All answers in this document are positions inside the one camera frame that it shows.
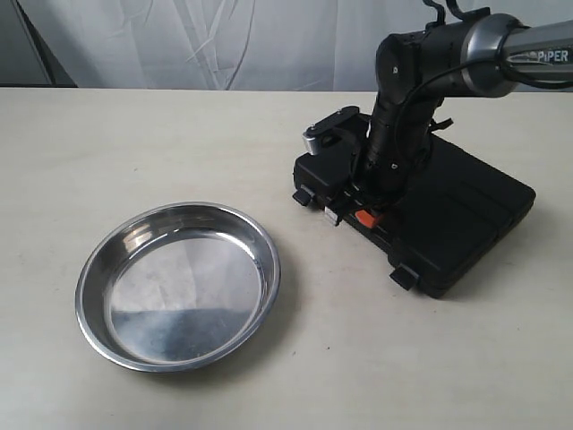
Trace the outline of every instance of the orange part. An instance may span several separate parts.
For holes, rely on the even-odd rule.
[[[360,223],[367,228],[375,228],[384,218],[384,215],[374,217],[369,211],[358,211],[355,213],[355,216],[356,219],[358,219]]]

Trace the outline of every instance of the robotic arm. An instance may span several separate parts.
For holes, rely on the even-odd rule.
[[[447,0],[459,21],[446,24],[442,5],[423,2],[437,20],[378,49],[372,114],[345,107],[304,133],[294,197],[385,251],[402,287],[441,297],[525,217],[535,192],[435,136],[453,122],[436,124],[434,112],[446,97],[500,98],[520,83],[573,86],[573,21],[528,28]]]

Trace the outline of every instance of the white curtain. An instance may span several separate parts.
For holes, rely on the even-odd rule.
[[[373,90],[384,37],[434,16],[422,0],[20,2],[73,80],[103,88]],[[571,0],[459,3],[529,25],[573,18]]]

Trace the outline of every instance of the metal bowl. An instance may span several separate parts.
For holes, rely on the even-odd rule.
[[[277,297],[278,252],[243,213],[202,202],[143,213],[86,262],[75,311],[91,346],[143,372],[208,365],[244,343]]]

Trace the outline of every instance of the table surface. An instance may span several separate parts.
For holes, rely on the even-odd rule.
[[[566,428],[573,411],[573,99],[447,100],[441,135],[531,185],[529,216],[441,301],[296,204],[301,132],[361,93],[0,90],[1,428]],[[283,264],[242,348],[189,374],[100,357],[75,321],[91,250],[140,212],[222,202]]]

